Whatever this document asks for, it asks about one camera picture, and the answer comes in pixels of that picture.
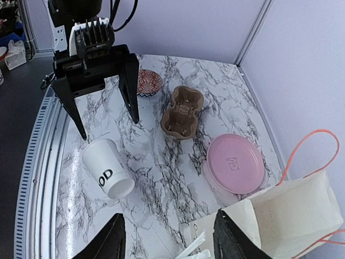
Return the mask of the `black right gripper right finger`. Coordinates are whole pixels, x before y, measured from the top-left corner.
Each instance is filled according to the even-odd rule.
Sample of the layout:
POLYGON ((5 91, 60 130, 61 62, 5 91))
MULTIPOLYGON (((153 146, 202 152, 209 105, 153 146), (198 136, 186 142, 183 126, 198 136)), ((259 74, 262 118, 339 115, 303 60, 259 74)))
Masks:
POLYGON ((213 229, 215 259, 272 259, 221 209, 216 214, 213 229))

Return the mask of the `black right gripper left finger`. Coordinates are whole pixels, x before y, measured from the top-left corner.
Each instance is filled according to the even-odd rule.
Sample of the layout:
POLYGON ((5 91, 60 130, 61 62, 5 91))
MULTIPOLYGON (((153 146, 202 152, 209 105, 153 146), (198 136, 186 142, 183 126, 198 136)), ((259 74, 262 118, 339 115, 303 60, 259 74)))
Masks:
POLYGON ((126 230, 123 214, 116 213, 94 239, 73 259, 105 258, 124 259, 126 230))

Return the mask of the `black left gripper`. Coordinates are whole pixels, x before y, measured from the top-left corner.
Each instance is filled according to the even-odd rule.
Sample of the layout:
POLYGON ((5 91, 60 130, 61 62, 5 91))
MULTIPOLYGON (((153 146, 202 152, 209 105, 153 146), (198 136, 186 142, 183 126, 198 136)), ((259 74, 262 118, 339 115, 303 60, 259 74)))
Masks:
POLYGON ((109 18, 95 17, 72 26, 68 49, 55 54, 53 70, 58 79, 51 87, 81 137, 87 135, 73 93, 90 93, 104 87, 104 79, 119 77, 119 89, 132 121, 140 120, 137 103, 139 61, 126 44, 116 45, 109 18))

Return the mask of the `white paper coffee cup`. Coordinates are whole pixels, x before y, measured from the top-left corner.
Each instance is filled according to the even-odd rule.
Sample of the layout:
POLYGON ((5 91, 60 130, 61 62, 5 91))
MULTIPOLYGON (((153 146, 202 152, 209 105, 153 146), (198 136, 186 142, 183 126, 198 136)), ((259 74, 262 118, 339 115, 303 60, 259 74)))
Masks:
POLYGON ((88 144, 82 154, 86 169, 99 187, 110 199, 127 196, 135 186, 115 142, 111 139, 98 139, 88 144))

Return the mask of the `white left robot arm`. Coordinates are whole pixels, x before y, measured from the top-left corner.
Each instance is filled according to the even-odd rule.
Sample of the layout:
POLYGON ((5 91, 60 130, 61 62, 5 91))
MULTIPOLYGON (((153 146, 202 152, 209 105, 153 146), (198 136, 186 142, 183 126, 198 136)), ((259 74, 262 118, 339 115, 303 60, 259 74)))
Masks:
POLYGON ((56 96, 87 140, 75 98, 103 90, 105 79, 119 76, 119 89, 132 121, 140 120, 137 103, 139 61, 126 44, 114 45, 113 22, 120 2, 111 1, 109 18, 98 17, 101 1, 48 1, 52 28, 67 42, 54 47, 52 81, 56 96))

